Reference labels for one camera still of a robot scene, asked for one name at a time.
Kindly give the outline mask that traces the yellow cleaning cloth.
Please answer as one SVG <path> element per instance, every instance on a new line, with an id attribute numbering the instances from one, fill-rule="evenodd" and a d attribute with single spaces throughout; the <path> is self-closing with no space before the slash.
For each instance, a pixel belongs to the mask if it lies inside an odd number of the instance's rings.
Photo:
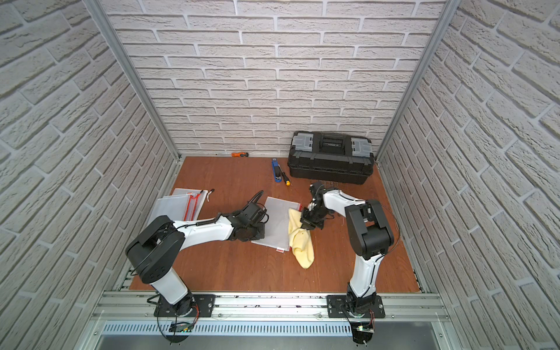
<path id="1" fill-rule="evenodd" d="M 310 268 L 314 262 L 314 248 L 309 230 L 303 228 L 300 221 L 302 213 L 295 209 L 289 209 L 288 238 L 289 245 L 298 264 L 304 268 Z"/>

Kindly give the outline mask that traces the red zipper mesh document bag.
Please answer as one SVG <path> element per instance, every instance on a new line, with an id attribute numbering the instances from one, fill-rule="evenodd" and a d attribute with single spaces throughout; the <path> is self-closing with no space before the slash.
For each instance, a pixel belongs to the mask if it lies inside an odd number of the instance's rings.
<path id="1" fill-rule="evenodd" d="M 203 192 L 159 198 L 150 212 L 148 222 L 151 223 L 160 216 L 167 216 L 172 221 L 195 221 L 204 205 L 205 197 Z"/>

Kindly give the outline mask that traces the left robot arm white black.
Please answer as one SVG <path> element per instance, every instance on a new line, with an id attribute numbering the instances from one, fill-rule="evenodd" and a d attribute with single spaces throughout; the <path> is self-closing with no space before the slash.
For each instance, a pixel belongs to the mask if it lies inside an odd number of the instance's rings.
<path id="1" fill-rule="evenodd" d="M 126 248 L 125 255 L 144 284 L 160 295 L 157 316 L 186 316 L 194 297 L 173 269 L 179 253 L 212 241 L 255 241 L 265 236 L 267 214 L 250 218 L 240 211 L 209 220 L 173 221 L 156 217 Z"/>

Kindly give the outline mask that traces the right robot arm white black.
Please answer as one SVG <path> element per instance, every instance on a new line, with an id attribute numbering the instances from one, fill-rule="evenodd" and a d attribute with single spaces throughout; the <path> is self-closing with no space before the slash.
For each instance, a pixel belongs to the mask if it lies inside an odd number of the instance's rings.
<path id="1" fill-rule="evenodd" d="M 305 229 L 324 227 L 327 216 L 338 213 L 346 218 L 349 242 L 356 255 L 354 272 L 346 293 L 346 311 L 361 315 L 373 309 L 377 297 L 376 280 L 381 263 L 394 244 L 382 204 L 326 188 L 316 182 L 310 186 L 311 202 L 303 209 L 300 222 Z"/>

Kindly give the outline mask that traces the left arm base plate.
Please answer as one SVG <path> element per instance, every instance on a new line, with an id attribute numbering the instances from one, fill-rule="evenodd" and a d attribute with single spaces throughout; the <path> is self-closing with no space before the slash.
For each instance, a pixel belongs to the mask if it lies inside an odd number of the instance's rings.
<path id="1" fill-rule="evenodd" d="M 215 294 L 188 294 L 177 304 L 170 304 L 163 296 L 157 294 L 155 317 L 202 317 L 211 316 L 216 301 Z"/>

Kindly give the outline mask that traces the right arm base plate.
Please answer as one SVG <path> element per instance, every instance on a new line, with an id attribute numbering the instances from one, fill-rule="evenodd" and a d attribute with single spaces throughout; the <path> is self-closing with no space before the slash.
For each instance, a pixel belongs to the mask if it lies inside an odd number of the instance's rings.
<path id="1" fill-rule="evenodd" d="M 353 295 L 327 295 L 326 302 L 328 317 L 331 319 L 369 319 L 372 314 L 375 319 L 386 317 L 382 298 L 376 293 L 363 298 L 355 298 Z"/>

